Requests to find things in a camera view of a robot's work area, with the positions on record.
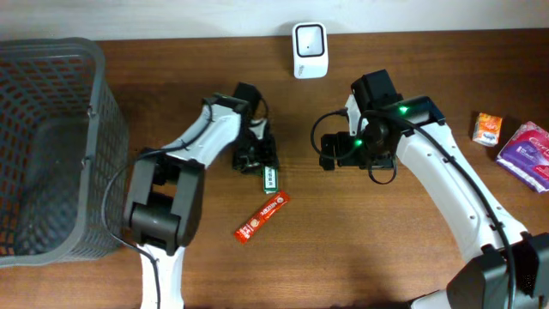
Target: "red candy wrapper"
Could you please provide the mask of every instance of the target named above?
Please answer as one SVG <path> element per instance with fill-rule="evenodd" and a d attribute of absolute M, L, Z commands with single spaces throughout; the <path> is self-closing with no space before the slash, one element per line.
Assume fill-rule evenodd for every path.
<path fill-rule="evenodd" d="M 234 232 L 234 237 L 240 241 L 240 243 L 245 244 L 250 240 L 251 235 L 253 235 L 260 227 L 262 227 L 265 222 L 278 211 L 285 203 L 290 201 L 290 197 L 284 192 L 280 191 L 265 205 L 259 209 L 241 228 Z"/>

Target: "snack package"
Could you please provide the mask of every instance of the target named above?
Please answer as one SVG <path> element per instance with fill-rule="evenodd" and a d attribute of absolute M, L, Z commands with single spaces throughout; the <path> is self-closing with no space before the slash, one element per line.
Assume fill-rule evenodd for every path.
<path fill-rule="evenodd" d="M 474 126 L 473 141 L 488 147 L 494 147 L 499 142 L 499 131 L 501 131 L 500 117 L 490 116 L 485 113 L 479 114 L 477 123 Z"/>
<path fill-rule="evenodd" d="M 285 203 L 290 201 L 290 197 L 284 192 L 280 191 L 273 197 L 271 197 L 263 207 L 257 211 L 242 227 L 234 232 L 234 237 L 241 244 L 245 244 L 251 238 L 251 236 L 267 222 L 267 220 L 274 215 L 278 209 L 280 209 Z"/>
<path fill-rule="evenodd" d="M 549 133 L 533 122 L 521 125 L 497 163 L 538 193 L 549 191 Z"/>

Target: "orange packet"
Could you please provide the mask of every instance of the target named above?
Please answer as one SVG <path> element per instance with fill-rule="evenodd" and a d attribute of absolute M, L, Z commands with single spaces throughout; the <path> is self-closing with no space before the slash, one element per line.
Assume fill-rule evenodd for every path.
<path fill-rule="evenodd" d="M 485 113 L 479 114 L 477 123 L 474 126 L 473 141 L 488 147 L 494 147 L 499 142 L 501 117 L 491 116 Z"/>
<path fill-rule="evenodd" d="M 271 197 L 259 211 L 257 211 L 242 227 L 234 232 L 234 237 L 237 238 L 240 243 L 245 244 L 251 238 L 251 236 L 267 222 L 267 220 L 274 215 L 284 204 L 290 201 L 290 197 L 284 192 L 280 191 L 273 197 Z"/>

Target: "robotic arm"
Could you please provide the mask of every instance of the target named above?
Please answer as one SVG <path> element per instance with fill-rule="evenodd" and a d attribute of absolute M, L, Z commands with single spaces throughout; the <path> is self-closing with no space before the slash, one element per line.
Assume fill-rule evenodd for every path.
<path fill-rule="evenodd" d="M 352 91 L 346 108 L 332 113 L 347 116 L 349 132 L 322 137 L 322 151 L 317 151 L 320 165 L 324 170 L 335 169 L 335 161 L 340 167 L 358 166 L 376 181 L 372 174 L 376 169 L 393 169 L 396 175 L 398 157 L 443 214 L 467 263 L 446 290 L 413 300 L 407 307 L 501 309 L 509 301 L 515 302 L 515 308 L 545 306 L 549 234 L 531 236 L 489 192 L 432 100 L 425 96 L 404 100 L 385 70 L 364 75 Z M 311 132 L 315 149 L 317 124 Z M 516 293 L 508 289 L 515 284 L 509 284 L 515 272 L 510 271 L 511 263 Z"/>
<path fill-rule="evenodd" d="M 216 94 L 205 99 L 198 120 L 164 148 L 176 148 L 184 141 L 194 140 L 192 144 L 136 163 L 124 221 L 138 248 L 156 260 L 160 282 L 157 291 L 154 267 L 142 255 L 142 309 L 184 307 L 181 296 L 184 250 L 198 229 L 204 171 L 215 157 L 226 146 L 236 144 L 234 169 L 258 174 L 264 166 L 278 167 L 268 120 L 251 119 L 260 100 L 262 96 L 256 88 L 244 83 L 238 85 L 232 97 Z M 153 185 L 166 183 L 177 186 L 174 197 L 154 191 Z"/>

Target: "red snack packet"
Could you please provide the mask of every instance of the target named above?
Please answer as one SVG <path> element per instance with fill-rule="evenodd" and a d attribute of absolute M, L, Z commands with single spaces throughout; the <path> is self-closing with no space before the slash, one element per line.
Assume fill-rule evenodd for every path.
<path fill-rule="evenodd" d="M 267 220 L 285 203 L 290 201 L 290 197 L 284 192 L 280 191 L 271 199 L 269 199 L 265 205 L 259 211 L 257 211 L 242 227 L 234 232 L 234 237 L 245 244 Z"/>

